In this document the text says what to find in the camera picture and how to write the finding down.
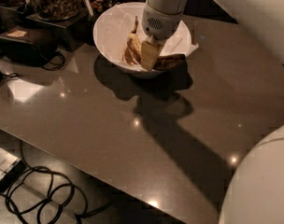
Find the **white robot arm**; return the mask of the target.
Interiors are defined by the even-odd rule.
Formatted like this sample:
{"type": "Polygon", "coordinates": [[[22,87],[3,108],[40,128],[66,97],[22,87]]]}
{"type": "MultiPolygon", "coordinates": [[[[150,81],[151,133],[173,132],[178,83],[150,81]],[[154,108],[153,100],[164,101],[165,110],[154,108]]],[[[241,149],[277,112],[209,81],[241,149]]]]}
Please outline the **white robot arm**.
{"type": "Polygon", "coordinates": [[[214,1],[238,24],[192,21],[192,89],[139,103],[167,155],[159,206],[184,224],[284,224],[284,0],[214,1]]]}

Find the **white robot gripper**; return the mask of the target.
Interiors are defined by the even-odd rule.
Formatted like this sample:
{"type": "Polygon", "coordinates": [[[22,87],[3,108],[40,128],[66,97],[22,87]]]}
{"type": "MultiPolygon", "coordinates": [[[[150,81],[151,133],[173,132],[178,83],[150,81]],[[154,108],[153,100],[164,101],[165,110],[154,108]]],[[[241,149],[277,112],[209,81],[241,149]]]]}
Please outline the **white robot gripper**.
{"type": "Polygon", "coordinates": [[[171,2],[147,0],[143,9],[142,28],[148,36],[141,43],[141,66],[151,71],[163,49],[164,42],[177,30],[183,8],[171,2]]]}

